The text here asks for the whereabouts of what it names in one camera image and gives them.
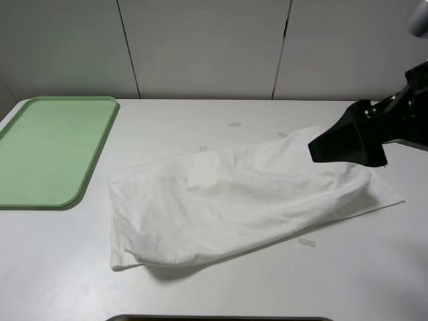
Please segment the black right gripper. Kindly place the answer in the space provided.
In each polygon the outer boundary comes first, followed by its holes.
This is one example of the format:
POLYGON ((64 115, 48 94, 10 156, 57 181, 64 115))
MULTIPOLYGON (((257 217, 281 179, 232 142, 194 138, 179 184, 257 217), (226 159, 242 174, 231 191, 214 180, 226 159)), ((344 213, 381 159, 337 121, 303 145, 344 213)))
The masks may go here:
POLYGON ((371 104, 349 106, 326 132, 308 144, 315 163, 349 162, 383 167, 383 144, 397 142, 427 148, 427 62, 405 72, 406 85, 396 94, 371 104))

